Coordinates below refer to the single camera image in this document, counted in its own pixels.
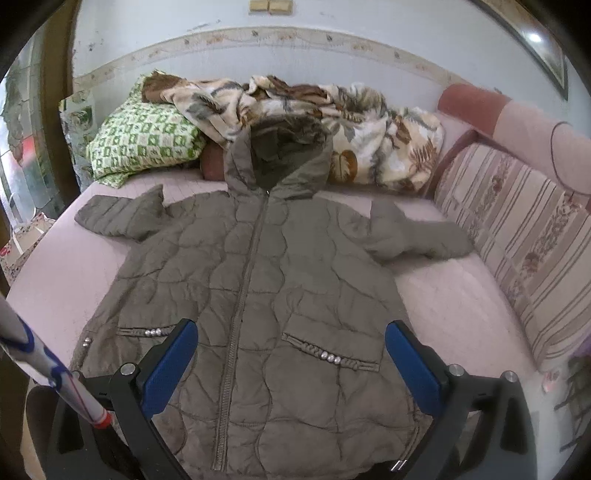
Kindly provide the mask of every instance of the puffer jacket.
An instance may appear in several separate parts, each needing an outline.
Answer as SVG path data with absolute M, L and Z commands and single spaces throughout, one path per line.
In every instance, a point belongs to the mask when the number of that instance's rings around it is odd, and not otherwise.
M 74 368 L 113 373 L 179 319 L 197 323 L 196 355 L 154 417 L 194 479 L 353 478 L 403 458 L 428 424 L 385 350 L 386 325 L 407 314 L 382 264 L 472 246 L 455 224 L 410 221 L 389 200 L 366 218 L 313 197 L 331 153 L 318 120 L 267 118 L 226 153 L 227 192 L 167 207 L 161 186 L 137 199 L 95 196 L 76 216 L 139 243 Z

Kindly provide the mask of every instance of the floral blanket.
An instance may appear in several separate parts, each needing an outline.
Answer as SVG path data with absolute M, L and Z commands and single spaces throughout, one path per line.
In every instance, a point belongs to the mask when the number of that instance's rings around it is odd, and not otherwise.
M 420 108 L 390 108 L 365 85 L 295 85 L 252 76 L 190 82 L 154 72 L 144 102 L 172 103 L 201 132 L 228 148 L 251 122 L 269 115 L 312 115 L 333 134 L 329 181 L 417 192 L 429 179 L 443 143 L 437 117 Z

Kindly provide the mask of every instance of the jacket pocket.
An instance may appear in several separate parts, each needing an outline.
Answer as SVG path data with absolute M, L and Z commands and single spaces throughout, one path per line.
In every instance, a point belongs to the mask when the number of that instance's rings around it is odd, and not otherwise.
M 304 353 L 352 370 L 378 372 L 384 339 L 292 316 L 281 338 Z
M 117 335 L 124 337 L 166 337 L 174 330 L 176 325 L 165 325 L 156 328 L 142 327 L 117 327 Z

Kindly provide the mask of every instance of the jacket hood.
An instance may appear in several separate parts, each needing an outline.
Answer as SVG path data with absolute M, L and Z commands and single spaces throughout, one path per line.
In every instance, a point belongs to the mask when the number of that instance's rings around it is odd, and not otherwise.
M 266 117 L 246 127 L 224 157 L 228 190 L 240 195 L 311 197 L 326 185 L 332 136 L 310 116 Z

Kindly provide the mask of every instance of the blue gripper pad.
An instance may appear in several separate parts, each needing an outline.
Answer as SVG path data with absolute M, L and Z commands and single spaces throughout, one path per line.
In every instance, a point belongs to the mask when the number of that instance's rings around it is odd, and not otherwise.
M 198 341 L 197 325 L 187 322 L 144 383 L 141 406 L 146 418 L 164 411 L 195 353 Z
M 415 346 L 394 322 L 386 328 L 386 348 L 418 408 L 427 415 L 438 417 L 444 406 L 440 383 L 417 351 L 423 345 L 416 338 L 413 341 Z

